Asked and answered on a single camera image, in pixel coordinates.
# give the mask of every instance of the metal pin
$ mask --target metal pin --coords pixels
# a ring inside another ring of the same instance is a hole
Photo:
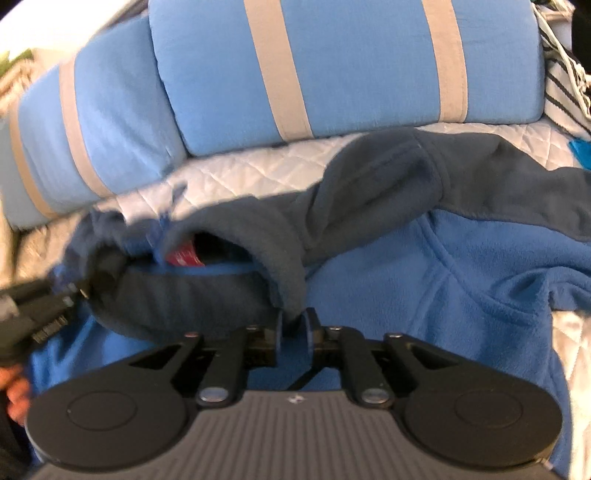
[[[18,316],[18,306],[12,298],[7,295],[0,297],[0,322]]]
[[[390,400],[390,395],[383,388],[368,388],[361,394],[361,400],[371,405],[380,405]]]
[[[227,399],[229,393],[222,387],[207,387],[199,392],[199,398],[207,403],[219,403]]]
[[[546,470],[554,470],[554,465],[549,460],[542,460],[542,465],[544,468],[546,468]]]

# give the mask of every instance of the metal screw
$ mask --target metal screw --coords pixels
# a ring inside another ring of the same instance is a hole
[[[302,397],[299,393],[292,395],[291,397],[287,397],[287,401],[289,403],[291,403],[292,405],[298,405],[300,403],[302,403],[303,401],[305,401],[306,399],[304,397]]]
[[[546,468],[546,470],[554,470],[554,465],[552,465],[552,463],[549,460],[542,460],[542,465]]]
[[[219,403],[227,399],[229,393],[222,387],[207,387],[201,390],[199,398],[207,403]]]
[[[361,394],[361,400],[371,405],[380,405],[390,400],[390,395],[383,388],[368,388]]]

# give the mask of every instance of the beige strap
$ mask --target beige strap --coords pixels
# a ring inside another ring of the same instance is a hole
[[[285,141],[313,138],[281,0],[244,0],[271,112]]]
[[[18,100],[13,102],[10,106],[9,115],[10,140],[14,162],[17,164],[18,174],[21,176],[22,184],[25,186],[27,195],[29,195],[35,208],[47,219],[54,219],[58,217],[58,214],[53,211],[43,198],[43,195],[41,195],[41,192],[37,188],[37,184],[31,175],[31,170],[25,157],[25,152],[22,147],[21,132],[18,126],[19,105],[20,102]]]
[[[468,79],[452,0],[423,0],[423,9],[439,76],[439,121],[461,123],[468,113]]]
[[[73,56],[70,60],[60,64],[59,67],[61,114],[64,119],[70,153],[80,177],[88,185],[88,188],[99,197],[109,197],[113,193],[96,174],[82,136],[82,129],[78,119],[78,107],[76,106],[76,88],[74,86],[75,62],[76,56]]]

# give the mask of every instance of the blue fleece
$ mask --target blue fleece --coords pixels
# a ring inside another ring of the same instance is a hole
[[[570,402],[552,349],[551,309],[591,310],[590,275],[588,244],[539,226],[435,210],[315,269],[308,305],[324,325],[355,327],[373,339],[404,332],[545,388],[563,412],[551,461],[567,477]],[[90,319],[33,357],[34,382],[44,390],[147,346],[107,333]],[[279,363],[252,372],[249,387],[282,389],[306,371],[301,336],[284,342]],[[334,388],[338,375],[329,370],[308,386]]]

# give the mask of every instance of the round black pad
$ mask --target round black pad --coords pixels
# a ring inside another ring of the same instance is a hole
[[[120,392],[93,392],[75,399],[67,409],[70,420],[81,429],[106,432],[130,422],[138,407]]]
[[[502,392],[476,391],[456,400],[456,414],[465,422],[483,429],[503,429],[521,418],[519,400]]]
[[[90,471],[134,466],[170,447],[187,421],[184,401],[172,389],[130,385],[123,393],[68,386],[39,397],[27,418],[33,446],[52,463]]]
[[[439,457],[479,469],[509,468],[550,454],[562,416],[548,393],[486,371],[464,382],[453,370],[438,372],[437,385],[427,382],[409,396],[404,422],[416,440]]]

